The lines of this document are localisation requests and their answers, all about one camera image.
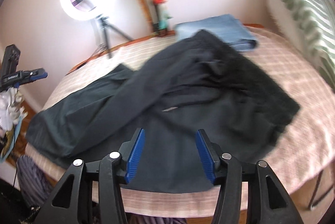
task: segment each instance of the tripod leg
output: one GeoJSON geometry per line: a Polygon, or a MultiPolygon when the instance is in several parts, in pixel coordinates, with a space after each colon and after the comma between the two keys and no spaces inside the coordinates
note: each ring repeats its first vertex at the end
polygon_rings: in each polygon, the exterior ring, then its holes
{"type": "Polygon", "coordinates": [[[103,36],[104,36],[105,44],[107,47],[108,58],[110,59],[112,57],[112,53],[111,53],[111,46],[109,45],[109,38],[108,38],[106,27],[103,27],[103,36]]]}
{"type": "Polygon", "coordinates": [[[112,25],[112,24],[108,24],[108,26],[114,30],[116,33],[120,34],[121,36],[123,36],[125,39],[127,39],[128,41],[133,41],[134,39],[131,38],[128,34],[125,34],[123,31],[119,30],[116,26],[112,25]]]}

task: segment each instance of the bed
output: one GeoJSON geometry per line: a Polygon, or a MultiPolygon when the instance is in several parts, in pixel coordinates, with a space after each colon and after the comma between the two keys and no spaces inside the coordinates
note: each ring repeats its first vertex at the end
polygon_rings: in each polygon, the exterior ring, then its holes
{"type": "MultiPolygon", "coordinates": [[[[277,146],[264,159],[288,193],[293,193],[333,160],[335,97],[317,71],[284,38],[257,27],[249,27],[249,30],[259,41],[259,46],[244,55],[260,66],[301,106],[277,146]]],[[[113,51],[112,59],[100,55],[82,63],[62,79],[44,109],[84,88],[120,63],[138,70],[151,56],[175,42],[175,36],[171,34],[127,43],[113,51]]],[[[63,175],[64,169],[43,157],[29,143],[26,154],[52,179],[58,181],[63,175]]],[[[206,192],[182,194],[122,189],[126,212],[161,217],[212,216],[218,193],[218,187],[206,192]]],[[[93,184],[93,200],[98,202],[97,183],[93,184]]],[[[243,184],[241,209],[246,208],[247,184],[243,184]]]]}

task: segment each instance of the tripod stand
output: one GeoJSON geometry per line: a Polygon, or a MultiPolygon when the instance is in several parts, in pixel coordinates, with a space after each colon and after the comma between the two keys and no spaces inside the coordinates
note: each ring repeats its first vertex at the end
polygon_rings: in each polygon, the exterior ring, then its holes
{"type": "Polygon", "coordinates": [[[103,38],[104,38],[104,43],[107,47],[107,52],[108,52],[108,58],[112,57],[112,53],[110,52],[111,46],[109,44],[109,38],[108,38],[108,33],[107,33],[107,28],[110,28],[111,30],[115,31],[116,33],[120,34],[122,37],[127,39],[128,41],[133,41],[134,39],[131,38],[129,35],[125,34],[123,31],[119,30],[116,26],[110,24],[108,22],[108,16],[102,16],[99,15],[96,17],[96,19],[99,22],[100,28],[103,31],[103,38]]]}

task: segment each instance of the dark green garment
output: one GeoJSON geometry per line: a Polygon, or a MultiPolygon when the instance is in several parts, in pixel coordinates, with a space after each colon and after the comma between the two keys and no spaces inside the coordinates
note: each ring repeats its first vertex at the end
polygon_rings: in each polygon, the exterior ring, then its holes
{"type": "Polygon", "coordinates": [[[299,109],[250,60],[206,31],[161,51],[133,73],[119,65],[31,121],[26,138],[54,163],[96,161],[145,130],[131,189],[186,193],[212,186],[195,146],[205,129],[239,160],[269,152],[299,109]]]}

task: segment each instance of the black cable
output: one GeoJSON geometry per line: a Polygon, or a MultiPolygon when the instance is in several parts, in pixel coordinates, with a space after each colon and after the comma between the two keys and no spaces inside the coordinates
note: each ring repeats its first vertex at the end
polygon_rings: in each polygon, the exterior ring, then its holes
{"type": "MultiPolygon", "coordinates": [[[[15,139],[16,139],[16,136],[15,136],[15,129],[13,129],[13,134],[14,134],[14,146],[13,146],[13,154],[15,155],[15,139]]],[[[13,189],[12,191],[9,193],[10,195],[14,192],[14,189],[15,189],[15,181],[16,181],[16,176],[17,176],[17,166],[16,166],[16,161],[15,161],[15,176],[14,176],[14,182],[13,182],[13,189]]]]}

